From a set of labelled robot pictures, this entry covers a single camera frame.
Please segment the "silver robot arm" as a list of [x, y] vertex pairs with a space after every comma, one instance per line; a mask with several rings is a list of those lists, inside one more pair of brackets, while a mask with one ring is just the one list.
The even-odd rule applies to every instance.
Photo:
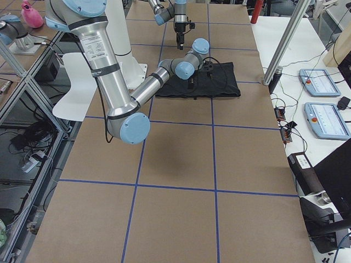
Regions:
[[176, 33], [177, 49], [183, 50], [186, 27], [190, 24], [186, 15], [187, 1], [174, 1], [165, 8], [160, 1], [147, 1], [154, 13], [155, 21], [158, 25], [163, 25], [173, 19], [173, 28]]
[[135, 59], [130, 64], [131, 46], [122, 1], [46, 1], [46, 24], [55, 30], [72, 33], [80, 40], [86, 62], [95, 79], [104, 114], [105, 133], [128, 144], [138, 144], [150, 131], [149, 118], [139, 111], [173, 75], [189, 79], [199, 70], [210, 44], [194, 40], [185, 57], [162, 60], [158, 68], [129, 92], [125, 77], [141, 71]]

